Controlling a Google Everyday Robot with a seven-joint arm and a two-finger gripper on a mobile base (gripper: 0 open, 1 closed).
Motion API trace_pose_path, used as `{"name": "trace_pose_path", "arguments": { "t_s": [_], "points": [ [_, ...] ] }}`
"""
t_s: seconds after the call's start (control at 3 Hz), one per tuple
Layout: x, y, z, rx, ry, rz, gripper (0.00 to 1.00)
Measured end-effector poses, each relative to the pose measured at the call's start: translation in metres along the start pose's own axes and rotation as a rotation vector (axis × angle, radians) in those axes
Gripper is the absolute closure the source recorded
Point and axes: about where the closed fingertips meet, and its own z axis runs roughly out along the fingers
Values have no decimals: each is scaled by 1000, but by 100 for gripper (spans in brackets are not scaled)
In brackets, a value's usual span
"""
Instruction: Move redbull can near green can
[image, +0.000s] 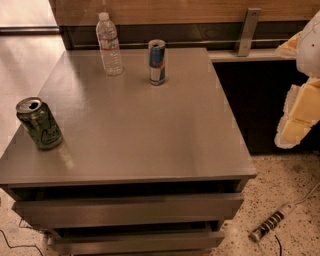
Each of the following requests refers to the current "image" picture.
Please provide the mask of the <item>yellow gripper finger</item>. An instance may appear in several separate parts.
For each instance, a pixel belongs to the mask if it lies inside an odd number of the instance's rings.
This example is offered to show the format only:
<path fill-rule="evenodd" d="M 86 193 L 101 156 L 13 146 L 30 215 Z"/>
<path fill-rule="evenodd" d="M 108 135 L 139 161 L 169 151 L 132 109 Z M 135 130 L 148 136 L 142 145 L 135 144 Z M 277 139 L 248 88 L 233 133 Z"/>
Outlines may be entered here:
<path fill-rule="evenodd" d="M 298 40 L 302 32 L 298 32 L 293 35 L 286 42 L 281 44 L 275 50 L 275 54 L 281 57 L 295 57 L 297 54 Z"/>
<path fill-rule="evenodd" d="M 302 86 L 292 85 L 277 127 L 274 139 L 276 146 L 291 149 L 299 145 L 319 121 L 320 79 L 309 78 Z"/>

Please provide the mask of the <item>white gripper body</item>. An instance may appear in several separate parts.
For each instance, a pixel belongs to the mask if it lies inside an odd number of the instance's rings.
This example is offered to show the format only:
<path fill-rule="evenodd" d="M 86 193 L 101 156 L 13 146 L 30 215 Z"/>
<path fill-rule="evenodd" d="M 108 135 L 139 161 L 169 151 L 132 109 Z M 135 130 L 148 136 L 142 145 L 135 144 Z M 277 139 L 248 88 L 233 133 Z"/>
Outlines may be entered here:
<path fill-rule="evenodd" d="M 298 40 L 296 64 L 309 77 L 320 76 L 320 11 L 307 23 Z"/>

